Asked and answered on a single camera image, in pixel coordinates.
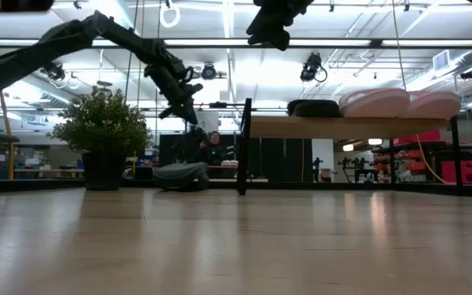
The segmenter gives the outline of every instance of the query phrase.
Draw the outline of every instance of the black planter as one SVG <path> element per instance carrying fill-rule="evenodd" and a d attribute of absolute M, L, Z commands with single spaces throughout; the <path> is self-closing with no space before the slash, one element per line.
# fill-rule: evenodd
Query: black planter
<path fill-rule="evenodd" d="M 118 190 L 125 170 L 125 159 L 123 155 L 84 154 L 87 190 Z"/>

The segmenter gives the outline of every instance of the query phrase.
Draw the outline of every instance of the wooden floor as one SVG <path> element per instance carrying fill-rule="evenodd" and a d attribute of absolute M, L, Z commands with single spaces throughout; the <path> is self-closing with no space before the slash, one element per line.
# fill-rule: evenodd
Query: wooden floor
<path fill-rule="evenodd" d="M 0 294 L 472 294 L 472 198 L 2 194 Z"/>

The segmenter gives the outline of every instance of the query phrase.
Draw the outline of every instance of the gymnastic ring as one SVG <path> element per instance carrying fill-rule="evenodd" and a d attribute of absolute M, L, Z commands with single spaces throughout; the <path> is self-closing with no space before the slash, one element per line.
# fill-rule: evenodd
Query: gymnastic ring
<path fill-rule="evenodd" d="M 176 16 L 173 21 L 170 23 L 166 22 L 165 20 L 165 12 L 166 11 L 175 11 Z M 179 14 L 179 7 L 177 5 L 173 5 L 171 8 L 168 8 L 165 5 L 161 6 L 160 10 L 160 23 L 163 25 L 165 28 L 172 28 L 173 26 L 177 25 L 179 22 L 179 19 L 181 18 L 181 15 Z"/>

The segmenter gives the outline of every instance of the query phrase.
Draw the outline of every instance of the green plant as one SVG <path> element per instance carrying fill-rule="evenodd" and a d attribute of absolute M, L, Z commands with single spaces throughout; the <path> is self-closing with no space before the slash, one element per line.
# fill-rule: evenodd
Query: green plant
<path fill-rule="evenodd" d="M 94 86 L 79 95 L 59 116 L 51 136 L 68 142 L 81 153 L 133 155 L 152 144 L 151 130 L 137 108 L 124 104 L 121 90 L 105 91 Z"/>

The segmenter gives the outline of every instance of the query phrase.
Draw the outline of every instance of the black robotic arm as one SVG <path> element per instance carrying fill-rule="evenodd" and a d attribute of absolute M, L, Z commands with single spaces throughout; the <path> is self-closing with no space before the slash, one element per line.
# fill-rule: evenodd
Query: black robotic arm
<path fill-rule="evenodd" d="M 99 11 L 85 20 L 55 26 L 36 44 L 0 60 L 0 91 L 58 57 L 91 48 L 93 40 L 99 36 L 130 50 L 147 64 L 145 77 L 152 78 L 169 102 L 169 108 L 160 114 L 160 118 L 173 114 L 197 124 L 192 96 L 203 86 L 188 84 L 192 68 L 185 68 L 179 58 L 166 50 L 162 41 L 143 39 Z"/>

